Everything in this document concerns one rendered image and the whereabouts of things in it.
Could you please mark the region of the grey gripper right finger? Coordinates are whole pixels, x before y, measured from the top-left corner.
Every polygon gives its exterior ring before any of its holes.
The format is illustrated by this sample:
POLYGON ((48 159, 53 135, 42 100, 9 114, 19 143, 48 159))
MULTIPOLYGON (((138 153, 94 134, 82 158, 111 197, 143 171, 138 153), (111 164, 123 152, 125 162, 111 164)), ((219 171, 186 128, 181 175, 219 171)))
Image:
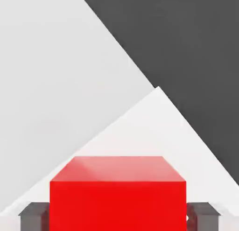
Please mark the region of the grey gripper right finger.
POLYGON ((239 231, 239 216, 219 204, 187 203, 186 231, 239 231))

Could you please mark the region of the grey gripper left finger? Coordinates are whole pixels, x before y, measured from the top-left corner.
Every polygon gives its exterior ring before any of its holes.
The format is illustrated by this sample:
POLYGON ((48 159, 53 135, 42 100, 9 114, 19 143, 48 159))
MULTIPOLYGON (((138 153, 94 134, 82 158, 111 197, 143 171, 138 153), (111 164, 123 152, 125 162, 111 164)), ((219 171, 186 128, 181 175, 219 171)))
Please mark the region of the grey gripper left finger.
POLYGON ((24 202, 0 215, 0 231, 49 231, 49 202, 24 202))

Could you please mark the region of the small red cube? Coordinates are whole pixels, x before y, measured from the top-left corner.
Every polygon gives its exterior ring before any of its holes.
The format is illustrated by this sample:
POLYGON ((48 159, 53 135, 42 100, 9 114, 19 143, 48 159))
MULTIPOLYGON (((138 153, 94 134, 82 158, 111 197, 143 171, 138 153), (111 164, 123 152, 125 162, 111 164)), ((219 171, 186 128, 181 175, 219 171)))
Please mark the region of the small red cube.
POLYGON ((49 199, 49 231, 186 231, 186 181, 161 156, 76 156, 49 199))

